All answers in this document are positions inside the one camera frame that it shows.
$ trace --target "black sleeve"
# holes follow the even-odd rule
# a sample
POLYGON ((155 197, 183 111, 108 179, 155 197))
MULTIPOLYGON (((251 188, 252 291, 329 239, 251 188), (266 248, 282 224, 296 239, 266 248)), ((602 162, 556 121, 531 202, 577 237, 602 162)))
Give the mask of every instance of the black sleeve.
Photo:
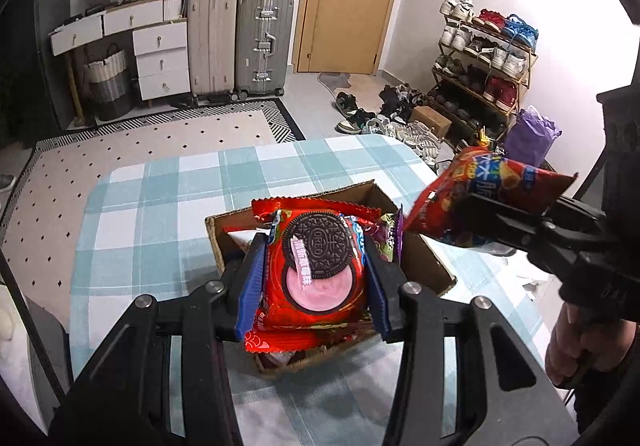
POLYGON ((640 361, 640 333, 625 359, 610 372, 590 370, 575 389, 574 409, 578 421, 578 432, 582 433, 596 419, 620 386, 620 381, 631 362, 640 361))

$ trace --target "cardboard shipping box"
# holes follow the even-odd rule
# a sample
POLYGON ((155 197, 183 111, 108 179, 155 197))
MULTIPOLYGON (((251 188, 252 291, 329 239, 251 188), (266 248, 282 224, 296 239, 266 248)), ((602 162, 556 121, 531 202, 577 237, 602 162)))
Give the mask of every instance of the cardboard shipping box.
MULTIPOLYGON (((321 197, 332 201, 361 204, 369 207, 379 207, 382 213, 393 213, 398 210, 396 205, 373 181, 309 196, 321 197)), ((243 229, 250 229, 257 227, 257 221, 250 207, 224 213, 223 215, 207 217, 205 224, 216 259, 216 265, 221 272, 225 270, 227 261, 241 256, 240 248, 238 248, 238 245, 233 239, 224 232, 223 228, 242 227, 243 229)), ((405 232, 403 235, 402 271, 407 277, 407 280, 417 281, 438 295, 443 295, 456 284, 455 276, 450 274, 437 260, 423 237, 415 233, 405 232)), ((261 359, 261 356, 264 354, 254 354, 254 358, 263 377, 273 379, 284 372, 294 372, 306 366, 317 365, 318 363, 324 362, 328 358, 374 335, 376 335, 375 332, 366 331, 362 336, 359 336, 358 339, 352 342, 339 344, 329 349, 325 349, 324 347, 322 347, 322 349, 314 349, 311 354, 307 354, 303 359, 289 362, 289 364, 278 366, 277 368, 267 368, 265 366, 264 360, 261 359)))
POLYGON ((412 111, 411 119, 409 121, 420 121, 427 127, 433 130, 433 133, 439 139, 444 139, 444 136, 449 131, 451 121, 439 114, 433 108, 428 106, 416 106, 412 111))

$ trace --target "light blue tablecloth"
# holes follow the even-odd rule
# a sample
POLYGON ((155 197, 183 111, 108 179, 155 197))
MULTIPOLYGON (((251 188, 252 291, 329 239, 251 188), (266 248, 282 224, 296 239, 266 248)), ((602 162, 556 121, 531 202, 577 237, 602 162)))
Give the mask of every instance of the light blue tablecloth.
MULTIPOLYGON (((380 135, 337 137, 151 161, 120 168, 92 191, 71 289, 77 376, 132 299, 184 296, 218 275, 204 218, 272 196, 300 196, 374 179, 406 209, 435 178, 407 146, 380 135)), ((491 298, 540 360, 549 333, 508 261, 429 240, 458 284, 446 298, 491 298)), ((361 344, 323 365, 264 381, 241 346, 226 346, 246 444, 380 444, 401 345, 361 344)), ((179 338, 172 341, 172 430, 182 432, 179 338)), ((455 362, 446 343, 444 430, 452 431, 455 362)))

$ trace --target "suitcase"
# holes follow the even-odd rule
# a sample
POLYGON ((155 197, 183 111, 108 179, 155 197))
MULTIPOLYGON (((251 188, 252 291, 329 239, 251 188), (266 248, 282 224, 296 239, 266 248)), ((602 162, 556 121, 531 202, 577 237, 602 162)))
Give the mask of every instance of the suitcase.
POLYGON ((236 89, 284 93, 293 21, 293 0, 238 0, 236 89))
POLYGON ((238 0, 189 0, 187 46, 194 95, 234 88, 236 5, 238 0))

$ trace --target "red sneaker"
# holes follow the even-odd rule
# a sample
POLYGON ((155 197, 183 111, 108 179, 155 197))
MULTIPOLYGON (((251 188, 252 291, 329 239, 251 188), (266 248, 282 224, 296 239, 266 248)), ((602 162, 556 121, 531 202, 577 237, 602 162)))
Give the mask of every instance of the red sneaker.
POLYGON ((513 108, 513 105, 516 104, 516 97, 518 96, 517 85, 513 82, 509 82, 507 80, 503 80, 502 85, 500 87, 500 93, 495 98, 495 106, 500 108, 502 111, 510 111, 513 108))
POLYGON ((502 89, 502 79, 500 77, 492 76, 489 78, 489 82, 484 87, 484 93, 482 96, 486 100, 490 100, 491 102, 495 102, 495 100, 500 97, 502 89))
POLYGON ((480 15, 472 19, 472 22, 476 25, 488 27, 498 33, 502 31, 505 21, 506 18, 499 12, 489 11, 487 9, 482 9, 480 15))

